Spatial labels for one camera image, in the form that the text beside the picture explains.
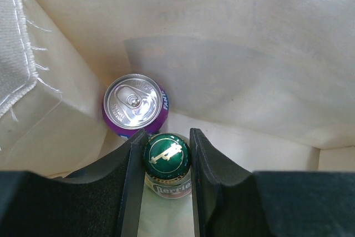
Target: pull tab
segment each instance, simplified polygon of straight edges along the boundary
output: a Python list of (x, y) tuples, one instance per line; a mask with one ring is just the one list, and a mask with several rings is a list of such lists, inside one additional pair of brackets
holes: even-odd
[(122, 86), (116, 90), (117, 98), (128, 108), (135, 109), (139, 107), (142, 103), (142, 98), (135, 91), (128, 86)]

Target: white fabric wall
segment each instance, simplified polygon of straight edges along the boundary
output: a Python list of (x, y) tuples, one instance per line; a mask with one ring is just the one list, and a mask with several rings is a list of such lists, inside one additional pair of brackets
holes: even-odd
[(37, 0), (108, 84), (322, 149), (355, 143), (355, 0)]
[[(37, 64), (35, 87), (14, 92), (20, 97), (9, 102), (13, 116), (8, 110), (0, 117), (0, 170), (58, 176), (95, 161), (107, 133), (100, 116), (104, 86), (35, 0), (1, 0), (0, 11), (0, 69), (7, 74), (0, 95), (27, 77), (21, 68), (27, 55)], [(16, 19), (22, 38), (8, 38), (18, 32)]]
[(318, 170), (323, 172), (355, 171), (355, 147), (322, 150), (319, 154)]

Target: purple can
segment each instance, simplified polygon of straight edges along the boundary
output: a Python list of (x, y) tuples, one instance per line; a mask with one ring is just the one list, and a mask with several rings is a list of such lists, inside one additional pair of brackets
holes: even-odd
[(159, 132), (169, 113), (169, 100), (161, 86), (147, 76), (128, 74), (107, 89), (102, 114), (119, 136), (130, 138), (139, 129)]

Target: can rim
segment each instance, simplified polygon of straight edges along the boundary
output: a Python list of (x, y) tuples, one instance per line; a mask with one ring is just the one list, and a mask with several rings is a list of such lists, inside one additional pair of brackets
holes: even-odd
[[(128, 79), (140, 79), (140, 80), (143, 80), (147, 83), (149, 83), (154, 89), (155, 91), (157, 92), (157, 95), (158, 95), (158, 108), (156, 109), (155, 111), (155, 114), (154, 116), (152, 116), (149, 120), (147, 120), (146, 122), (140, 124), (140, 125), (137, 125), (137, 126), (134, 126), (134, 127), (130, 127), (130, 126), (127, 126), (125, 124), (121, 124), (119, 123), (117, 120), (115, 120), (110, 112), (110, 109), (109, 109), (109, 97), (111, 96), (112, 92), (114, 91), (114, 88), (116, 86), (118, 86), (119, 84), (121, 84), (122, 82), (128, 80)], [(151, 122), (153, 122), (159, 115), (162, 107), (163, 107), (163, 95), (161, 93), (161, 89), (159, 87), (159, 85), (151, 78), (145, 76), (145, 75), (142, 75), (142, 74), (136, 74), (136, 73), (132, 73), (132, 74), (127, 74), (127, 75), (124, 75), (118, 79), (116, 79), (115, 81), (112, 82), (112, 84), (107, 88), (106, 92), (105, 92), (105, 96), (104, 96), (104, 111), (107, 115), (107, 117), (109, 118), (109, 120), (114, 123), (116, 126), (120, 127), (120, 128), (123, 128), (123, 129), (127, 129), (127, 130), (136, 130), (136, 129), (140, 129), (140, 128), (143, 128), (147, 125), (149, 125)]]

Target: soda can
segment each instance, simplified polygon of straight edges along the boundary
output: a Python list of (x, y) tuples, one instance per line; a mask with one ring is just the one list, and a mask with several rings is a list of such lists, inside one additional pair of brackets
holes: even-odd
[(177, 199), (191, 193), (190, 148), (181, 136), (153, 136), (145, 147), (143, 162), (145, 184), (157, 195)]
[(128, 74), (109, 86), (102, 113), (107, 125), (124, 139), (141, 128), (155, 134), (168, 118), (169, 100), (163, 88), (149, 77)]

